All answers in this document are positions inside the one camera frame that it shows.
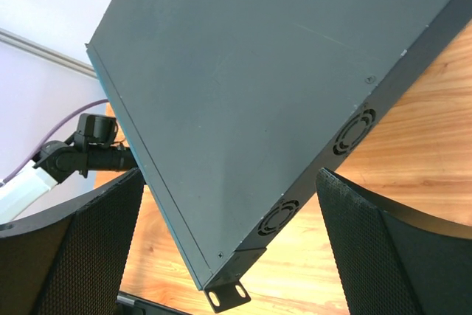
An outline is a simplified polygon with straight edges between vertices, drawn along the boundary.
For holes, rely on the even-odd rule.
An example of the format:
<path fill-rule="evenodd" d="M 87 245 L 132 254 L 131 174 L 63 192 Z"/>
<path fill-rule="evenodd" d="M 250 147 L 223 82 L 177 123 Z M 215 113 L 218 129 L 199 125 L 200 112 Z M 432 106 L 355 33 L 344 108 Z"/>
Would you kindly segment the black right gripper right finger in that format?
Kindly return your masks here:
<path fill-rule="evenodd" d="M 316 189 L 350 314 L 470 314 L 471 227 L 321 169 Z"/>

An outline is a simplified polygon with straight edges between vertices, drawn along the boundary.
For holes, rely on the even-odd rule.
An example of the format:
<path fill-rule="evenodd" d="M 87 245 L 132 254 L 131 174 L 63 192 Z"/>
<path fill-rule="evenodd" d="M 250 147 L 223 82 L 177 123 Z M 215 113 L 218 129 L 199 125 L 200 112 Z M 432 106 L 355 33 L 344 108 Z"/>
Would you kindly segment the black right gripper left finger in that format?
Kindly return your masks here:
<path fill-rule="evenodd" d="M 112 314 L 144 190 L 134 168 L 1 223 L 2 314 Z"/>

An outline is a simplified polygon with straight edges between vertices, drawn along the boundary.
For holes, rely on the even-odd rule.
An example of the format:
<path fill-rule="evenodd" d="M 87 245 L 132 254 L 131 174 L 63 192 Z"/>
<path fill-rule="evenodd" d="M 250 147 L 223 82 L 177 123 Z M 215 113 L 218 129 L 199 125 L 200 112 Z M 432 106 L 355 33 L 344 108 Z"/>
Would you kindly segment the dark blue network switch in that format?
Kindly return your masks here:
<path fill-rule="evenodd" d="M 215 312 L 470 20 L 471 0 L 111 0 L 87 53 Z"/>

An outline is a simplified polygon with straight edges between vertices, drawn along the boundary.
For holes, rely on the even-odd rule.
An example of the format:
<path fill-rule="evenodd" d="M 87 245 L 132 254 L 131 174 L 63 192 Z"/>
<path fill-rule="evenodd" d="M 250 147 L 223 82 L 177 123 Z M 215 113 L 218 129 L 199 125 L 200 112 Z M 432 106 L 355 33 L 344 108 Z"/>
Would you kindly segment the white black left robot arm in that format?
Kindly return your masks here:
<path fill-rule="evenodd" d="M 117 142 L 113 117 L 81 114 L 76 131 L 66 141 L 39 146 L 24 166 L 1 183 L 1 223 L 14 220 L 42 195 L 74 173 L 122 172 L 137 167 L 131 149 Z"/>

